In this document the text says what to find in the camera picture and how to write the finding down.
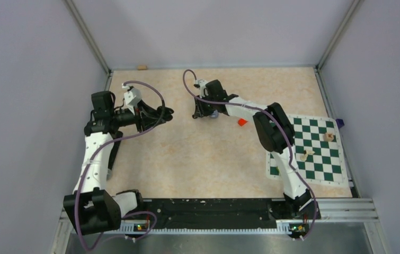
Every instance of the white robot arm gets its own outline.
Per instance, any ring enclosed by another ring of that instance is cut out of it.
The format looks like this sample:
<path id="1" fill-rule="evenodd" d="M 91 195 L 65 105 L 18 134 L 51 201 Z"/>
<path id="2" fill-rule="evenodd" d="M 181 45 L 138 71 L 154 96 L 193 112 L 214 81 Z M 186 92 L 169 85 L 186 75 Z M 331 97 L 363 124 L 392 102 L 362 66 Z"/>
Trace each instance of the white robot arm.
<path id="1" fill-rule="evenodd" d="M 208 101 L 237 103 L 266 109 L 266 111 L 272 113 L 275 118 L 279 118 L 281 120 L 283 129 L 285 130 L 286 134 L 290 136 L 289 139 L 291 140 L 290 143 L 292 144 L 292 151 L 295 151 L 295 132 L 293 131 L 292 125 L 288 121 L 287 116 L 279 104 L 274 103 L 266 106 L 246 101 L 234 94 L 228 96 L 218 80 L 207 82 L 206 80 L 200 79 L 195 81 L 194 86 L 200 89 L 199 97 Z M 252 122 L 256 125 L 258 136 L 262 145 L 268 152 L 272 154 L 278 165 L 279 173 L 284 185 L 284 195 L 286 201 L 292 204 L 294 212 L 300 212 L 304 207 L 306 207 L 312 201 L 312 197 L 310 196 L 307 187 L 302 183 L 294 170 L 289 166 L 290 151 L 287 147 L 287 144 L 285 144 L 285 140 L 279 139 L 281 135 L 279 134 L 277 127 L 272 127 L 269 119 L 265 115 L 261 114 L 260 111 L 236 105 L 208 104 L 197 99 L 195 100 L 195 113 L 192 117 L 196 119 L 198 117 L 208 116 L 211 115 L 215 110 L 228 116 L 236 116 L 238 118 L 245 119 L 246 121 Z M 271 133 L 277 133 L 278 135 L 275 136 L 278 137 L 278 139 L 274 138 L 274 135 Z M 298 168 L 295 155 L 293 155 L 292 166 Z"/>
<path id="2" fill-rule="evenodd" d="M 121 218 L 142 204 L 138 190 L 127 190 L 110 196 L 106 188 L 106 179 L 111 175 L 120 141 L 103 147 L 91 161 L 92 155 L 103 144 L 121 138 L 119 127 L 136 125 L 139 132 L 172 119 L 173 110 L 166 107 L 153 109 L 142 101 L 141 93 L 134 87 L 125 86 L 123 105 L 114 107 L 115 95 L 109 91 L 92 94 L 94 110 L 91 119 L 84 128 L 85 154 L 78 182 L 70 195 L 64 197 L 63 207 L 75 227 L 76 192 L 87 168 L 87 173 L 80 191 L 78 204 L 81 234 L 92 234 L 115 230 L 120 227 Z"/>

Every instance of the lavender wall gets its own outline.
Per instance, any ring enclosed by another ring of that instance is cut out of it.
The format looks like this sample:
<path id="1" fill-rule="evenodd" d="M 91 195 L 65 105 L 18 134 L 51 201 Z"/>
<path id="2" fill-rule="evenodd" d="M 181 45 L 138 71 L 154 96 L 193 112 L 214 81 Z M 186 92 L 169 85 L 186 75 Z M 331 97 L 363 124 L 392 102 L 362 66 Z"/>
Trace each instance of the lavender wall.
<path id="1" fill-rule="evenodd" d="M 358 187 L 400 253 L 400 1 L 365 1 L 323 75 Z"/>
<path id="2" fill-rule="evenodd" d="M 0 0 L 0 253 L 48 253 L 105 74 L 62 1 Z"/>
<path id="3" fill-rule="evenodd" d="M 315 65 L 352 0 L 75 0 L 112 69 Z"/>

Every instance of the chessboard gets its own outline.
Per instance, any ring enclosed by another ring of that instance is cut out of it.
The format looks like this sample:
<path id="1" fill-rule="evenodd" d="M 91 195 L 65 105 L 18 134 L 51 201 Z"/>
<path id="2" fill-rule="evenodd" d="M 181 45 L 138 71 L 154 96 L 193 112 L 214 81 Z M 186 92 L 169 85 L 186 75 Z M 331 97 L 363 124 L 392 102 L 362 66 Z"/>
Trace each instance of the chessboard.
<path id="1" fill-rule="evenodd" d="M 298 171 L 308 183 L 324 186 L 348 187 L 348 175 L 339 129 L 334 119 L 302 115 L 288 115 L 295 129 L 295 158 Z M 333 141 L 325 141 L 326 133 L 334 134 Z M 305 161 L 305 151 L 314 151 Z M 266 152 L 266 176 L 281 179 L 274 158 Z"/>

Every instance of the orange block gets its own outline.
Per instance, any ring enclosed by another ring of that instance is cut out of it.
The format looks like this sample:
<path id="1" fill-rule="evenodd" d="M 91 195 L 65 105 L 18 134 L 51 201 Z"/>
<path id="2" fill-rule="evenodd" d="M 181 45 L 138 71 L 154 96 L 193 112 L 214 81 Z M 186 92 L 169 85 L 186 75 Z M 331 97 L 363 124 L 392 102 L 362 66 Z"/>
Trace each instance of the orange block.
<path id="1" fill-rule="evenodd" d="M 239 121 L 237 121 L 237 123 L 240 125 L 240 126 L 244 126 L 245 125 L 245 123 L 247 123 L 248 121 L 247 120 L 245 120 L 245 119 L 239 119 Z"/>

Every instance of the beige speckled floor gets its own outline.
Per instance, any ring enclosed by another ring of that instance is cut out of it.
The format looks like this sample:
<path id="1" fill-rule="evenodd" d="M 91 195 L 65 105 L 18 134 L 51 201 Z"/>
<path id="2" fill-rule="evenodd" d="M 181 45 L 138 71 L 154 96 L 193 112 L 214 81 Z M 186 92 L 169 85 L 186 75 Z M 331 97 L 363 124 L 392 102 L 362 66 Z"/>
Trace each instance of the beige speckled floor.
<path id="1" fill-rule="evenodd" d="M 174 119 L 122 142 L 108 181 L 111 194 L 139 189 L 145 198 L 282 197 L 282 181 L 265 176 L 265 152 L 251 124 L 237 118 L 192 119 L 193 98 L 182 84 L 184 70 L 115 71 L 110 91 L 123 99 L 121 83 L 147 82 L 164 96 Z M 228 92 L 259 104 L 278 102 L 286 113 L 326 116 L 312 68 L 196 69 L 199 79 L 219 79 Z M 193 84 L 193 77 L 188 76 Z M 156 108 L 159 98 L 136 85 Z M 136 133 L 134 126 L 121 129 Z M 350 197 L 348 188 L 311 185 L 317 197 Z"/>

